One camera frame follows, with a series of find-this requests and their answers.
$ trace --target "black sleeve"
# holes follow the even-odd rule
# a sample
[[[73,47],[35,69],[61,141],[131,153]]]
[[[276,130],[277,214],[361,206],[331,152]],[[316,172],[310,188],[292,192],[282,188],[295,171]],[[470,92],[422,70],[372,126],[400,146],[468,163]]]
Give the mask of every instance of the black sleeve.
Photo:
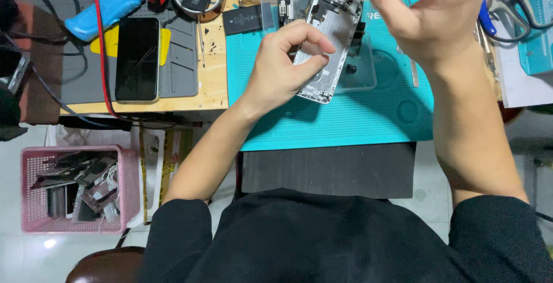
[[[519,199],[482,195],[460,202],[450,246],[476,281],[553,282],[535,211]]]
[[[163,204],[151,220],[139,281],[188,277],[211,239],[211,214],[204,201],[171,200]]]

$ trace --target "yellow card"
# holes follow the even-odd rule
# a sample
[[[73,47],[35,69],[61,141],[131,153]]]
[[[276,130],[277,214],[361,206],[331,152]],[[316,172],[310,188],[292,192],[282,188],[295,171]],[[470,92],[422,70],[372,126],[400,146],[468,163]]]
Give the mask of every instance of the yellow card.
[[[106,53],[108,56],[117,57],[117,43],[119,42],[119,25],[114,26],[104,32],[104,42],[106,43]],[[169,52],[169,43],[171,42],[171,31],[162,28],[162,50],[159,57],[159,65],[165,65],[167,53]],[[94,39],[90,44],[90,51],[96,54],[100,53],[100,40]]]

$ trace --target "hand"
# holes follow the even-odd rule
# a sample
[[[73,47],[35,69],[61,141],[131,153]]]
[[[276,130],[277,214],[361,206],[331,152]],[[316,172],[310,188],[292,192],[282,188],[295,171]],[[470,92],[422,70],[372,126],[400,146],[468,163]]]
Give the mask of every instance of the hand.
[[[403,52],[425,70],[452,67],[468,48],[482,0],[371,0]]]
[[[259,46],[248,86],[240,97],[241,104],[246,104],[250,111],[261,117],[292,99],[309,78],[325,67],[328,63],[325,54],[293,65],[287,52],[304,41],[318,46],[324,53],[336,51],[324,33],[305,20],[295,20],[268,34]]]

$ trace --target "phone screen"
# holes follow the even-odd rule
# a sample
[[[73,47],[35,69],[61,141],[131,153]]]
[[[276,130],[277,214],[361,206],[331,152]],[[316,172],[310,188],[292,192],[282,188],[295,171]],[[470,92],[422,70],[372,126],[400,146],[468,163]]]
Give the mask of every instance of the phone screen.
[[[123,18],[119,23],[115,99],[153,101],[158,95],[157,18]]]

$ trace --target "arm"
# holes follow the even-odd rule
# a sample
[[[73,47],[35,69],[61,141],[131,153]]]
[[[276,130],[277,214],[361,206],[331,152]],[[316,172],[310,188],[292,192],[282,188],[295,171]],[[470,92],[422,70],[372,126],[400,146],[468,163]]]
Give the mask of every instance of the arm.
[[[453,204],[478,195],[528,202],[472,31],[482,0],[371,0],[434,94],[436,155]]]
[[[326,36],[304,20],[263,38],[244,94],[213,123],[183,161],[163,203],[172,199],[209,201],[255,123],[288,102],[328,63],[328,56],[315,55],[301,65],[293,65],[287,51],[303,41],[319,46],[325,53],[335,51]]]

